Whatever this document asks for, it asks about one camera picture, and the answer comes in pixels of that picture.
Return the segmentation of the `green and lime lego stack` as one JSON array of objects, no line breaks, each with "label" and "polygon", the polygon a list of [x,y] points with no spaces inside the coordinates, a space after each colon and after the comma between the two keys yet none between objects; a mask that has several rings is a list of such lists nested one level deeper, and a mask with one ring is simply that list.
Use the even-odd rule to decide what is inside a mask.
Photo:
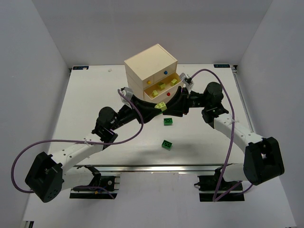
[{"label": "green and lime lego stack", "polygon": [[160,109],[163,112],[167,109],[167,106],[164,102],[160,102],[160,103],[157,103],[154,108]]}]

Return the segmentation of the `lime lego brick from stack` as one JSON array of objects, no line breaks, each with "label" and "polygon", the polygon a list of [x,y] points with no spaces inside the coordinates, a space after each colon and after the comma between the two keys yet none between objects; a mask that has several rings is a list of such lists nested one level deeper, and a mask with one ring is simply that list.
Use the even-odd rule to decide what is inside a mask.
[{"label": "lime lego brick from stack", "polygon": [[163,83],[163,82],[159,82],[159,83],[157,84],[157,86],[158,86],[158,89],[159,89],[159,90],[163,90],[163,89],[165,89],[166,84]]}]

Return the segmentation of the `cream drawer cabinet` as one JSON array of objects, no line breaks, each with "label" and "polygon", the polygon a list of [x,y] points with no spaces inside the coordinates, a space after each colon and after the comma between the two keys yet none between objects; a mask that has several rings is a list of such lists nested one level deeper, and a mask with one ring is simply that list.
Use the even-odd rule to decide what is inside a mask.
[{"label": "cream drawer cabinet", "polygon": [[160,44],[156,44],[124,61],[128,87],[136,97],[144,100],[143,80],[154,76],[160,69],[177,63],[173,55]]}]

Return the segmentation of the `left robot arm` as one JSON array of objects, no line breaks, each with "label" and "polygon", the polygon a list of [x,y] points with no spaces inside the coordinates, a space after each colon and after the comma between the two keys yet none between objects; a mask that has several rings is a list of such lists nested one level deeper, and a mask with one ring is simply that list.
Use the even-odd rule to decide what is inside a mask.
[{"label": "left robot arm", "polygon": [[110,107],[99,111],[94,129],[84,140],[71,140],[72,145],[60,152],[41,152],[35,157],[25,183],[42,202],[50,202],[65,189],[102,191],[113,197],[112,186],[102,178],[98,169],[92,165],[76,169],[74,166],[111,145],[128,142],[128,139],[116,141],[116,129],[133,120],[144,125],[164,110],[159,104],[145,102],[135,96],[128,98],[123,95],[122,100],[126,103],[119,112]]}]

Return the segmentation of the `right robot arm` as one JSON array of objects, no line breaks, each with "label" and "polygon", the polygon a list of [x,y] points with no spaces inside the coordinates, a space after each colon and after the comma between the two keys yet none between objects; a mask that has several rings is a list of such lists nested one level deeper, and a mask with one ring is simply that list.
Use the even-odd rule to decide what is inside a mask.
[{"label": "right robot arm", "polygon": [[223,133],[244,153],[243,163],[229,164],[220,169],[224,181],[249,181],[257,186],[285,172],[278,141],[258,135],[238,123],[221,101],[223,88],[211,82],[200,94],[178,87],[177,92],[166,104],[164,115],[182,117],[190,108],[202,108],[202,117],[213,129]]}]

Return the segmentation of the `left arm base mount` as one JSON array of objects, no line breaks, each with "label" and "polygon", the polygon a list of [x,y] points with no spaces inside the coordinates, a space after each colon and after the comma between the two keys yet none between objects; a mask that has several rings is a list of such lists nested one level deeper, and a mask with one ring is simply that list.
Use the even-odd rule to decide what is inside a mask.
[{"label": "left arm base mount", "polygon": [[78,166],[70,170],[78,183],[73,183],[71,199],[114,200],[120,187],[118,174],[101,173],[92,165]]}]

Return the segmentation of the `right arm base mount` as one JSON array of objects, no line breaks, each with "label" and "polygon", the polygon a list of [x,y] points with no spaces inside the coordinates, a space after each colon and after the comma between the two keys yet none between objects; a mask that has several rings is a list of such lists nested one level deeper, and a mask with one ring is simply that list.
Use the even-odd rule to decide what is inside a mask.
[{"label": "right arm base mount", "polygon": [[[216,186],[220,177],[220,170],[222,167],[215,169],[213,175],[200,175],[198,176],[198,182],[194,184],[194,187],[198,188],[199,190],[199,200],[200,202],[212,202],[213,195],[216,190]],[[236,185],[237,181],[225,181],[222,178],[221,183],[219,185],[218,192],[216,194],[216,198],[219,197],[221,194],[232,188]],[[224,195],[222,198],[219,199],[219,202],[237,202],[237,201],[245,201],[244,194],[241,194],[243,191],[243,186],[240,183],[236,186],[231,192]]]}]

